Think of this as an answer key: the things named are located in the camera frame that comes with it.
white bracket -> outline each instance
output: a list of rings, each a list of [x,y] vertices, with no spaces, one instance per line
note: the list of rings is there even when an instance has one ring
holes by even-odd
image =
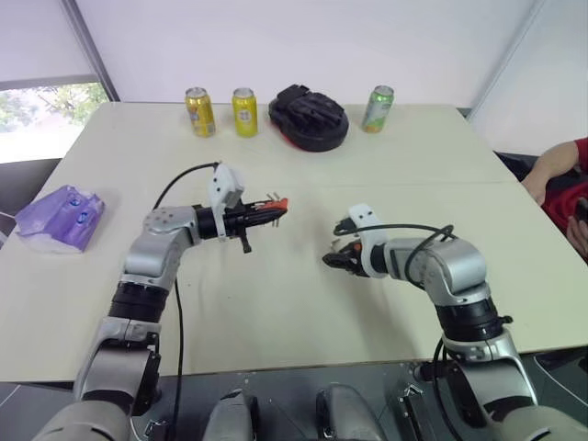
[[[370,227],[372,225],[380,225],[382,222],[374,214],[371,207],[367,204],[357,204],[349,209],[349,218],[357,226],[357,228]],[[366,232],[359,232],[359,240],[361,241],[361,265],[370,277],[383,278],[387,274],[379,273],[371,264],[371,250],[376,245],[386,243],[388,234],[384,230],[369,230]]]
[[[224,229],[224,210],[228,207],[234,208],[239,202],[245,187],[240,174],[229,166],[220,163],[209,183],[209,199],[214,224],[217,227],[217,234],[221,241],[227,239],[227,232]]]

green can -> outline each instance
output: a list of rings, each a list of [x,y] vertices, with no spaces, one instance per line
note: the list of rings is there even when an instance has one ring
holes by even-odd
[[[378,133],[384,128],[384,122],[394,101],[394,90],[388,85],[379,85],[369,96],[366,115],[361,128],[367,133]]]

hand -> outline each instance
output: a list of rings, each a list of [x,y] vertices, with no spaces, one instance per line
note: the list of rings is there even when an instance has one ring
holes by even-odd
[[[531,171],[525,179],[523,179],[523,186],[529,195],[533,197],[538,205],[543,205],[545,202],[545,187],[548,184],[548,179],[539,173],[534,173],[535,170]]]
[[[588,225],[584,220],[577,221],[576,218],[570,216],[566,237],[582,257],[588,257]]]

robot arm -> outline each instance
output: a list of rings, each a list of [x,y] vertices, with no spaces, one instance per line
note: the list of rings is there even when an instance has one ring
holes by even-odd
[[[481,253],[455,236],[422,248],[421,238],[389,240],[377,229],[380,224],[367,205],[352,207],[334,232],[359,230],[359,241],[327,254],[323,261],[363,277],[410,280],[424,289],[435,305],[443,345],[453,360],[447,382],[464,421],[473,427],[488,425],[505,440],[564,439],[561,432],[556,435],[561,430],[566,431],[565,439],[584,439],[585,427],[537,406],[533,386],[503,327],[512,319],[500,317],[492,302]]]
[[[76,402],[55,415],[34,441],[128,439],[129,417],[145,413],[155,396],[159,321],[183,252],[205,239],[238,237],[249,253],[246,229],[287,212],[287,199],[243,204],[242,193],[239,176],[219,164],[209,185],[211,207],[163,207],[147,215],[108,316],[76,377]]]

window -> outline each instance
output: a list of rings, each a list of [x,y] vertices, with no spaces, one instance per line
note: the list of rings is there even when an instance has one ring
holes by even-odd
[[[107,101],[100,83],[0,91],[0,163],[64,157]]]

